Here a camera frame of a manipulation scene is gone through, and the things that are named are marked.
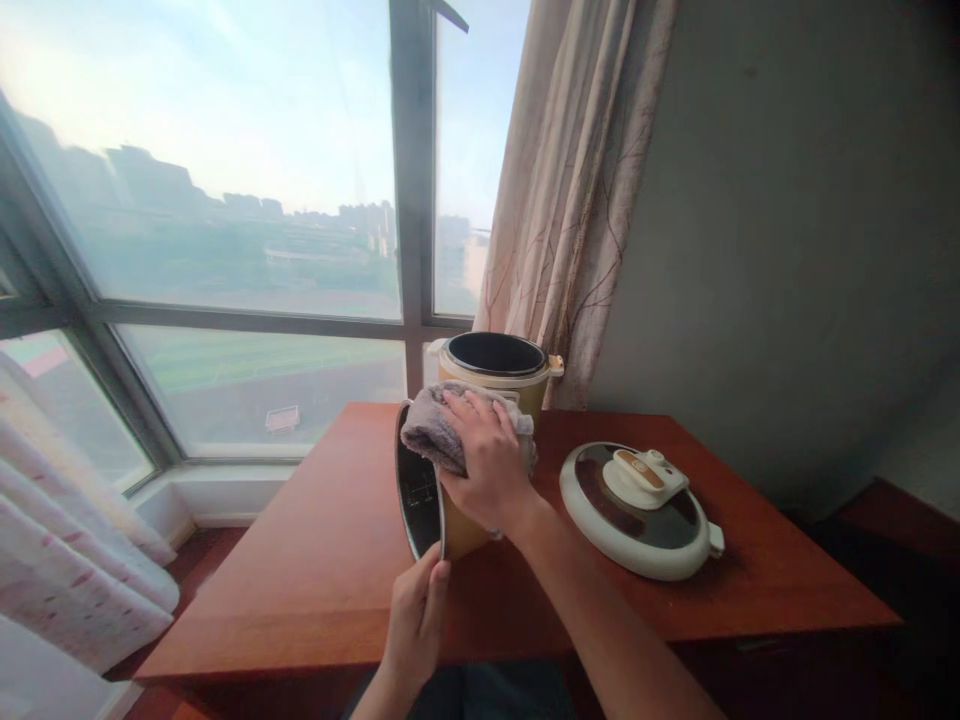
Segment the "inner pot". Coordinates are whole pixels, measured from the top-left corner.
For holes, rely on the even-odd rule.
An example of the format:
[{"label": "inner pot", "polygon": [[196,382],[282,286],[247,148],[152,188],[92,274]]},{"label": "inner pot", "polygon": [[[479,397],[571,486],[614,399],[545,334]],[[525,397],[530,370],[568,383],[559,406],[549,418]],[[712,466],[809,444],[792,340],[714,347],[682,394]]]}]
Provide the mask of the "inner pot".
[{"label": "inner pot", "polygon": [[464,333],[450,338],[446,349],[453,362],[460,367],[495,377],[532,375],[549,360],[538,345],[503,333]]}]

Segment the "sports field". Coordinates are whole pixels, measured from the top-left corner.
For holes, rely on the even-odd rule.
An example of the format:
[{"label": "sports field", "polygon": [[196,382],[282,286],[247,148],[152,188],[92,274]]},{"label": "sports field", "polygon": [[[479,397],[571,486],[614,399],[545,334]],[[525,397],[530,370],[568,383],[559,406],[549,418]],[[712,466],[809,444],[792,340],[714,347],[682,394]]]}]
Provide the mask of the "sports field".
[{"label": "sports field", "polygon": [[168,395],[381,360],[402,362],[404,355],[403,344],[389,340],[149,327],[127,332]]}]

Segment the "curtain with branch pattern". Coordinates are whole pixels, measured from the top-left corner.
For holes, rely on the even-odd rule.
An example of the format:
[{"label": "curtain with branch pattern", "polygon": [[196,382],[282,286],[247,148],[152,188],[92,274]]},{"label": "curtain with branch pattern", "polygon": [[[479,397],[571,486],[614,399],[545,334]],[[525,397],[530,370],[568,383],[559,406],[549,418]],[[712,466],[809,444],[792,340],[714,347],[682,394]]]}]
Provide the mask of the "curtain with branch pattern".
[{"label": "curtain with branch pattern", "polygon": [[583,409],[630,229],[678,0],[534,0],[474,330],[566,362]]}]

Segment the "towel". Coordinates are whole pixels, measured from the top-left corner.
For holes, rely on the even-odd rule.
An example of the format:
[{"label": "towel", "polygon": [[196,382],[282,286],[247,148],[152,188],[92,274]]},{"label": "towel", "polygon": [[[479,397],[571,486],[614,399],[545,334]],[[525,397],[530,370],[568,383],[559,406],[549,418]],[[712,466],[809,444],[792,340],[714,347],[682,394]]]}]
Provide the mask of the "towel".
[{"label": "towel", "polygon": [[533,418],[521,413],[513,400],[507,400],[491,390],[460,380],[444,380],[427,385],[417,393],[407,412],[407,421],[400,430],[400,440],[404,445],[454,475],[467,476],[460,438],[440,412],[440,408],[447,405],[443,401],[444,390],[459,396],[471,390],[488,405],[494,401],[499,402],[513,423],[514,432],[520,442],[520,458],[525,465],[527,476],[533,474],[533,466],[537,462],[537,446],[533,442]]}]

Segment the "glass pane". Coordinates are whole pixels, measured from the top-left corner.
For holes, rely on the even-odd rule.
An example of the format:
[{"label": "glass pane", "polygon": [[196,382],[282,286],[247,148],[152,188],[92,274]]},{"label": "glass pane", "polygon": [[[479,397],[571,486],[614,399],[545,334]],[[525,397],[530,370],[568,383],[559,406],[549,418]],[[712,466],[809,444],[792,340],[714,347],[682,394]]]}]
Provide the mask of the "glass pane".
[{"label": "glass pane", "polygon": [[406,397],[399,341],[118,330],[192,457],[302,457],[348,402]]},{"label": "glass pane", "polygon": [[106,297],[400,318],[387,0],[14,0],[0,86]]},{"label": "glass pane", "polygon": [[68,475],[121,491],[153,465],[59,330],[0,341],[0,416]]},{"label": "glass pane", "polygon": [[438,19],[434,311],[474,315],[530,12],[529,0],[458,0]]}]

